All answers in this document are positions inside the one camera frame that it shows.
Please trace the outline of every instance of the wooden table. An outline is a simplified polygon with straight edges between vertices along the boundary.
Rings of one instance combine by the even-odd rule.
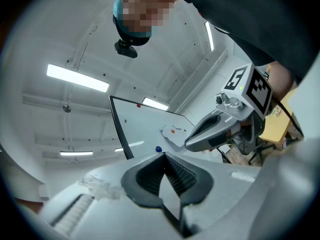
[[[292,109],[288,105],[289,98],[296,92],[297,89],[290,91],[282,100],[281,103],[292,115]],[[282,144],[283,139],[288,131],[290,119],[286,113],[277,105],[272,113],[265,117],[265,127],[263,133],[259,136],[261,139],[275,144]]]

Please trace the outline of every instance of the person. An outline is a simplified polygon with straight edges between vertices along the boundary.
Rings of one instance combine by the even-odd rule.
[[[255,66],[270,64],[268,81],[278,100],[289,92],[294,81],[299,84],[319,51],[317,28],[310,17],[312,9],[308,8],[311,2],[297,5],[298,0],[184,1],[192,3],[204,19],[232,38]],[[117,0],[113,15],[118,19],[118,32],[143,45],[151,37],[153,27],[160,26],[178,2]]]

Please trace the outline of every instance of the camera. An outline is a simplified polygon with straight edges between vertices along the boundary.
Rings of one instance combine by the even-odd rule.
[[[132,45],[126,43],[121,39],[119,39],[119,41],[114,44],[114,48],[117,54],[127,56],[133,59],[138,56],[138,53],[135,50],[135,48],[133,48]]]

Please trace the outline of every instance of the whiteboard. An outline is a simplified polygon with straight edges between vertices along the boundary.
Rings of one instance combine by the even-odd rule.
[[[160,129],[164,125],[172,125],[181,128],[180,134],[185,134],[187,138],[194,125],[185,116],[114,96],[110,96],[109,100],[115,128],[127,159],[156,154],[156,147],[159,146],[162,152],[223,162],[216,149],[212,152],[191,152],[184,146],[176,146],[163,136]]]

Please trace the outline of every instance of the fluorescent light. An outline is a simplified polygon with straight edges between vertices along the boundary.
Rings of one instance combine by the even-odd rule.
[[[90,156],[92,155],[92,151],[80,151],[80,152],[60,152],[61,156]]]
[[[144,143],[144,141],[139,141],[139,142],[136,142],[136,143],[129,144],[129,147],[138,146],[138,145],[141,145],[143,143]],[[116,148],[114,150],[114,152],[119,152],[119,151],[124,151],[124,149],[123,148]]]
[[[145,105],[160,109],[160,110],[164,110],[164,111],[166,111],[169,108],[168,106],[163,105],[163,104],[156,102],[156,101],[149,99],[149,98],[144,98],[142,103]]]
[[[109,84],[106,82],[102,82],[84,74],[80,74],[75,71],[68,70],[63,67],[55,66],[52,64],[48,65],[46,75],[49,77],[65,80],[77,85],[89,87],[104,93],[107,91],[109,87]]]
[[[211,52],[212,52],[214,50],[214,40],[212,39],[212,33],[211,33],[211,29],[210,29],[210,24],[207,21],[204,25],[205,25],[205,28],[206,28],[206,32],[208,33],[209,42],[210,42],[210,49],[211,49]]]

